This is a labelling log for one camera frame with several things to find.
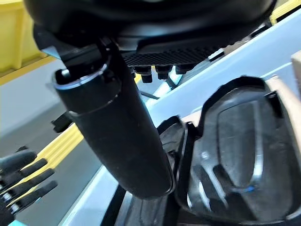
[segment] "white surface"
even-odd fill
[[[117,185],[117,181],[102,166],[59,225],[99,226]]]
[[[290,63],[291,55],[301,49],[300,24],[301,10],[298,10],[160,98],[149,107],[155,126],[173,115],[187,116],[202,106],[222,84],[234,78],[241,75],[260,77]],[[293,74],[291,70],[286,72],[284,79],[292,84]]]
[[[35,69],[0,88],[0,136],[19,128],[59,102],[46,87],[55,70],[65,68],[60,60]]]

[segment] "black cylindrical handle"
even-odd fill
[[[120,185],[142,199],[172,192],[166,153],[123,59],[114,54],[101,71],[68,84],[62,81],[56,74],[57,93]]]

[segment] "gray floor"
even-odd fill
[[[57,104],[24,126],[1,137],[0,156],[14,153],[26,145],[36,153],[47,146],[58,134],[53,131],[52,120],[64,113]],[[56,180],[58,187],[17,215],[17,220],[29,226],[56,226],[73,205],[87,183],[101,166],[100,161],[82,141],[55,168],[55,174],[47,182]]]

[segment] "yellow stripe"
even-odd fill
[[[39,154],[35,161],[36,163],[40,159],[46,159],[48,161],[47,165],[34,172],[30,176],[24,178],[18,184],[23,183],[32,179],[33,177],[41,174],[46,169],[54,169],[60,164],[60,162],[83,140],[83,136],[80,133],[79,129],[75,124],[72,124],[67,130],[65,130],[61,135],[54,139],[49,145],[47,145]],[[23,196],[33,192],[36,187],[30,189],[27,193],[20,196],[18,199]]]
[[[275,9],[270,16],[271,23],[274,25],[277,23],[277,19],[284,14],[288,13],[289,11],[293,10],[294,8],[301,5],[301,0],[290,0],[283,5],[279,6],[277,9]]]
[[[4,75],[4,76],[0,77],[0,86],[4,85],[5,83],[8,83],[8,82],[12,81],[13,79],[19,78],[22,75],[24,75],[24,74],[26,74],[26,73],[34,70],[34,69],[37,69],[37,68],[39,68],[39,67],[41,67],[41,66],[43,66],[45,64],[48,64],[48,63],[50,63],[50,62],[52,62],[54,60],[55,60],[54,57],[48,56],[46,58],[43,58],[41,60],[38,60],[38,61],[30,64],[30,65],[22,67],[19,70],[16,70],[16,71],[14,71],[12,73]]]
[[[138,83],[141,80],[141,75],[136,73],[135,82]]]

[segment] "robotic hand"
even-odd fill
[[[133,71],[151,82],[183,74],[255,30],[275,0],[24,0],[38,47],[66,69],[53,84],[73,121],[120,185],[169,194],[174,176]]]
[[[24,195],[54,174],[53,169],[47,169],[30,180],[20,183],[24,178],[47,164],[45,159],[31,164],[36,157],[34,152],[21,150],[13,155],[0,158],[0,226],[7,226],[12,223],[16,214],[57,186],[56,181],[51,181],[47,185],[40,186],[35,191]]]

